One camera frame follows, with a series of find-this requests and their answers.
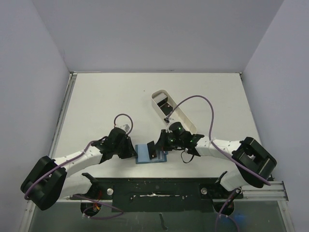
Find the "white oblong tray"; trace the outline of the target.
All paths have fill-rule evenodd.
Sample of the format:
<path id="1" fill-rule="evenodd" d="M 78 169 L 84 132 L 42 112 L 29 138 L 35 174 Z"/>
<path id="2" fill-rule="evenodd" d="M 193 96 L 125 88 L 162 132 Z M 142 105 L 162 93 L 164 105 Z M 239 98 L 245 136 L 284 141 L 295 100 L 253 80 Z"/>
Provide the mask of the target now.
<path id="1" fill-rule="evenodd" d="M 153 96 L 156 96 L 156 95 L 158 95 L 161 92 L 165 93 L 168 96 L 168 103 L 173 107 L 173 111 L 170 112 L 170 114 L 168 116 L 165 116 L 163 114 L 163 112 L 159 109 L 159 106 L 153 100 Z M 168 129 L 171 124 L 166 124 L 164 122 L 164 118 L 172 117 L 173 119 L 175 119 L 175 122 L 180 122 L 186 131 L 191 132 L 191 134 L 196 134 L 197 133 L 196 126 L 193 124 L 193 122 L 189 119 L 189 117 L 183 112 L 183 110 L 180 107 L 176 108 L 177 103 L 168 94 L 168 92 L 166 90 L 159 90 L 159 91 L 154 92 L 151 95 L 151 100 L 152 100 L 152 107 L 153 107 L 154 111 L 159 116 L 159 118 L 163 121 L 163 123 L 166 126 L 166 129 Z"/>

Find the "black VIP card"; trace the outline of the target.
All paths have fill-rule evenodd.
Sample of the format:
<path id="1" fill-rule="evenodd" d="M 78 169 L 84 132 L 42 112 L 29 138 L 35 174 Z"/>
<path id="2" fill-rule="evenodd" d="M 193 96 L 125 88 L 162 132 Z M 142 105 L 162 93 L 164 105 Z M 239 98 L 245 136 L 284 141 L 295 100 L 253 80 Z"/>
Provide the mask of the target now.
<path id="1" fill-rule="evenodd" d="M 154 141 L 151 141 L 147 144 L 147 149 L 148 149 L 148 154 L 149 154 L 149 159 L 155 159 L 157 158 L 157 154 L 156 154 L 156 148 L 155 148 L 155 143 Z"/>

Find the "black card in tray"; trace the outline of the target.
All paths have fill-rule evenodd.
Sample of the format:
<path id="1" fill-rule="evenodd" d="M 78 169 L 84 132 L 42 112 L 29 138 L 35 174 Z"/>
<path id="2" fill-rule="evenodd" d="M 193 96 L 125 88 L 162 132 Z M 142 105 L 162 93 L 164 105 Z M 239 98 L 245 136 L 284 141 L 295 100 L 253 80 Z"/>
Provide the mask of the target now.
<path id="1" fill-rule="evenodd" d="M 159 103 L 157 103 L 159 109 L 163 112 L 165 116 L 168 116 L 170 112 L 173 111 L 173 107 L 168 103 L 168 99 L 163 99 Z"/>

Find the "grey magnetic stripe card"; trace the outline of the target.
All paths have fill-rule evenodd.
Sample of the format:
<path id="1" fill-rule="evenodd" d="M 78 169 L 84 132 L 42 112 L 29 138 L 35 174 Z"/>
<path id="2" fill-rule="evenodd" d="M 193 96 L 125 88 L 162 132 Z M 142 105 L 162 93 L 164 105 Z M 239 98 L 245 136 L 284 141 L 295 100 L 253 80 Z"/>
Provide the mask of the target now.
<path id="1" fill-rule="evenodd" d="M 166 162 L 167 161 L 167 154 L 168 152 L 165 151 L 157 151 L 157 158 L 159 162 Z"/>

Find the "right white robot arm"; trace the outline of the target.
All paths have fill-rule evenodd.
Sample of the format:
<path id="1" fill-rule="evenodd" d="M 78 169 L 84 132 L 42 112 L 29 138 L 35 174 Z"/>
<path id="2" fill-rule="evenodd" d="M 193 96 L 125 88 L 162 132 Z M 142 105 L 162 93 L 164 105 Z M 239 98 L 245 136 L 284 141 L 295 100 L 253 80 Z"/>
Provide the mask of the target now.
<path id="1" fill-rule="evenodd" d="M 215 185 L 216 194 L 222 198 L 245 185 L 255 188 L 269 186 L 268 178 L 277 165 L 275 158 L 252 137 L 241 141 L 213 140 L 202 134 L 192 134 L 181 122 L 172 123 L 167 130 L 162 130 L 154 145 L 160 151 L 180 149 L 193 156 L 234 163 L 236 169 L 224 171 Z"/>

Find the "blue leather card holder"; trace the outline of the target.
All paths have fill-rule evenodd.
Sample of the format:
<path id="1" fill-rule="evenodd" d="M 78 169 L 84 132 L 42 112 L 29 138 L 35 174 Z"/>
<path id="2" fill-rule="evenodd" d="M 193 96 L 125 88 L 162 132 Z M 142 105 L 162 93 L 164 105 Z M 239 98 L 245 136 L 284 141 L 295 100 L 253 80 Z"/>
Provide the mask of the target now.
<path id="1" fill-rule="evenodd" d="M 158 158 L 149 159 L 148 149 L 146 144 L 135 145 L 135 150 L 137 152 L 136 164 L 148 164 L 148 163 L 161 163 Z"/>

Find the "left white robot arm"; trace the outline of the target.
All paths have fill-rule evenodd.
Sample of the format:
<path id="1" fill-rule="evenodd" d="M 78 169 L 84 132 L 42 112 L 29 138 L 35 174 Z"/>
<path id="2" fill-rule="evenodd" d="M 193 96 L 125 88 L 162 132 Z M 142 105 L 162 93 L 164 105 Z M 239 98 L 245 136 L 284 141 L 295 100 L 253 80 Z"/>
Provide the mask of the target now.
<path id="1" fill-rule="evenodd" d="M 114 155 L 121 159 L 137 155 L 126 131 L 118 127 L 113 128 L 108 136 L 90 141 L 82 151 L 54 159 L 44 156 L 37 161 L 21 185 L 24 198 L 41 210 L 50 208 L 58 199 L 75 194 L 95 198 L 98 181 L 79 172 L 101 164 Z"/>

